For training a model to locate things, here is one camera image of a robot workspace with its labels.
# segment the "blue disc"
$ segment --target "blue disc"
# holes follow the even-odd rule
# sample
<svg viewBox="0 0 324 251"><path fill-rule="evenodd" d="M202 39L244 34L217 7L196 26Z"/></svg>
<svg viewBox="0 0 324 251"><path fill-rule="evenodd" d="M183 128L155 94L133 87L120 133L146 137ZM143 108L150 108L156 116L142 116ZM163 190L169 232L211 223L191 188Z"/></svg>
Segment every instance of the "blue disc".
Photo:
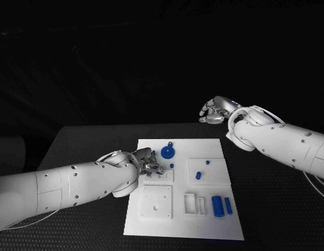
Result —
<svg viewBox="0 0 324 251"><path fill-rule="evenodd" d="M175 156L175 149L172 148L173 144L169 142L160 150L160 155L163 158L172 158Z"/></svg>

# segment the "table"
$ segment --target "table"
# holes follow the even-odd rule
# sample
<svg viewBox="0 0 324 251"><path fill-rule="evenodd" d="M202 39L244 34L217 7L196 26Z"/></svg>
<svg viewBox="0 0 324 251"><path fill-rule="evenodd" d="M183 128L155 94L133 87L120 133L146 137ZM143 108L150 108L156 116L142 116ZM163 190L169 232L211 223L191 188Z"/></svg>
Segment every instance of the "table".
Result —
<svg viewBox="0 0 324 251"><path fill-rule="evenodd" d="M128 197L105 198L59 210L37 224L0 234L0 250L324 250L324 198L300 171L225 138L227 124L204 123L65 127L39 170L134 151L137 139L220 138L244 241L124 236ZM29 224L42 216L23 221Z"/></svg>

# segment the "blue object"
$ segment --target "blue object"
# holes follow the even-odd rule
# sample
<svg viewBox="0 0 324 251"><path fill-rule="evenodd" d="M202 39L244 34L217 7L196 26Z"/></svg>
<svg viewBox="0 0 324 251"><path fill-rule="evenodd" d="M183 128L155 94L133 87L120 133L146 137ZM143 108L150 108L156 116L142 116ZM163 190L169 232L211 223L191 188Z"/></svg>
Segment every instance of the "blue object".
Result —
<svg viewBox="0 0 324 251"><path fill-rule="evenodd" d="M175 149L172 148L173 144L168 142L168 146L162 148L160 154L163 158L172 158L175 156Z"/></svg>
<svg viewBox="0 0 324 251"><path fill-rule="evenodd" d="M224 216L222 200L220 199L220 196L212 196L212 212L214 217Z"/></svg>
<svg viewBox="0 0 324 251"><path fill-rule="evenodd" d="M195 178L196 178L196 179L201 178L201 172L196 172Z"/></svg>
<svg viewBox="0 0 324 251"><path fill-rule="evenodd" d="M231 204L228 198L224 198L224 203L225 203L227 213L231 214Z"/></svg>

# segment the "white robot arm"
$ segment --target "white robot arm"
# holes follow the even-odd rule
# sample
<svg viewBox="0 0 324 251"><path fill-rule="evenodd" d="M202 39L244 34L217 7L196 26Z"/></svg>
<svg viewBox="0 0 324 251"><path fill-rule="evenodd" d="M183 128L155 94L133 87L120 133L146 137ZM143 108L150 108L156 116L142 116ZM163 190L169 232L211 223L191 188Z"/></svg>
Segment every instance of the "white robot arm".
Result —
<svg viewBox="0 0 324 251"><path fill-rule="evenodd" d="M289 167L324 179L324 134L285 124L257 106L243 107L215 96L204 105L199 122L220 124L228 119L227 138L246 151L257 151Z"/></svg>
<svg viewBox="0 0 324 251"><path fill-rule="evenodd" d="M150 148L113 152L87 162L37 172L0 176L0 231L26 218L81 205L113 193L128 195L139 174L163 173Z"/></svg>

